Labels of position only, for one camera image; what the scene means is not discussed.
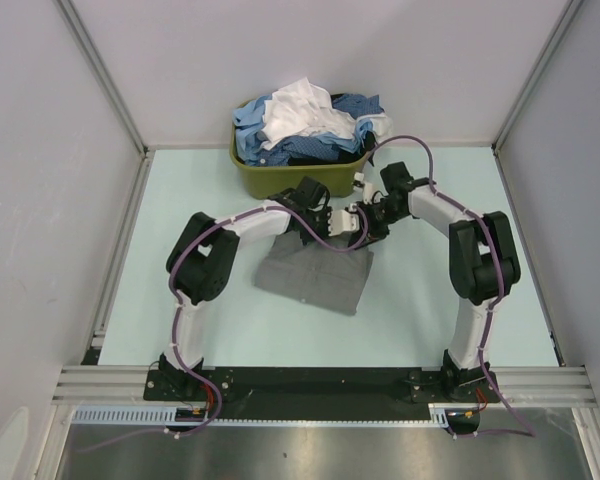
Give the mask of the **grey long sleeve shirt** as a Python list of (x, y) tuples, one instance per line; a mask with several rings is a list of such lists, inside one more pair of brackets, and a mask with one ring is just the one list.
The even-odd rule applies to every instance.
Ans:
[(336, 313), (353, 316), (373, 265), (364, 247), (344, 253), (348, 239), (304, 245), (300, 236), (276, 237), (254, 275), (254, 286), (269, 293)]

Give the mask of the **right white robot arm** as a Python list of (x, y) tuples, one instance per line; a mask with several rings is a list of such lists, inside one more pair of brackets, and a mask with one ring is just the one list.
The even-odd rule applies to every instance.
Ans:
[(368, 230), (366, 245), (386, 238), (389, 226), (407, 217), (426, 221), (448, 240), (449, 278), (459, 296), (455, 331), (443, 354), (443, 393), (464, 401), (484, 376), (493, 317), (521, 276), (511, 225), (501, 211), (478, 214), (442, 193), (429, 178), (416, 179), (402, 163), (381, 171), (385, 192), (354, 176)]

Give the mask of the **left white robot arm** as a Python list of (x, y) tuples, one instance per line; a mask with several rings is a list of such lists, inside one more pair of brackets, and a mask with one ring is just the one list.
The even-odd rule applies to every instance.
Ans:
[(305, 177), (297, 187), (223, 220), (203, 212), (189, 219), (166, 262), (176, 313), (164, 351), (174, 368), (165, 385), (177, 398), (190, 399), (200, 390), (201, 376), (193, 369), (204, 357), (199, 309), (227, 286), (238, 249), (289, 231), (300, 232), (309, 242), (326, 238), (329, 200), (325, 185)]

